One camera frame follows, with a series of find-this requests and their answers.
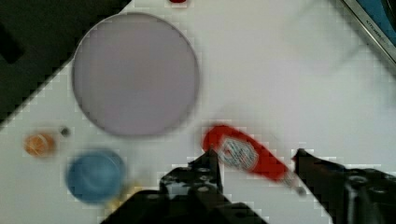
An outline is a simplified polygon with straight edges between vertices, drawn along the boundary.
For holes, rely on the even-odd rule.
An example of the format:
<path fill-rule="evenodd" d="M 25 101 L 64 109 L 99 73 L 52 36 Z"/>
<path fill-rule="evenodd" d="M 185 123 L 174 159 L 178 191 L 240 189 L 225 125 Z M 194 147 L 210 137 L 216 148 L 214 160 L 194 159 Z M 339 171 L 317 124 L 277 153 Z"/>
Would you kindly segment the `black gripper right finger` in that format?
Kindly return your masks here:
<path fill-rule="evenodd" d="M 333 224 L 396 224 L 396 179 L 373 168 L 348 169 L 300 148 L 294 173 Z"/>

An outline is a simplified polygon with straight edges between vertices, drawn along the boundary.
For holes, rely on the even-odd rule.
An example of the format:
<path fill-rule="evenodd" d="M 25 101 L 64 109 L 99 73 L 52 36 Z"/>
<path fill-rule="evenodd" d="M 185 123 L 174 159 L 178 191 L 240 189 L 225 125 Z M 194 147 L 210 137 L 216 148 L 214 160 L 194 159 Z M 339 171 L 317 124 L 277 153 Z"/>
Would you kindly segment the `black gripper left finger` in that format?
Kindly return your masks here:
<path fill-rule="evenodd" d="M 244 203 L 223 195 L 212 149 L 163 176 L 157 190 L 141 190 L 100 224 L 268 224 Z"/>

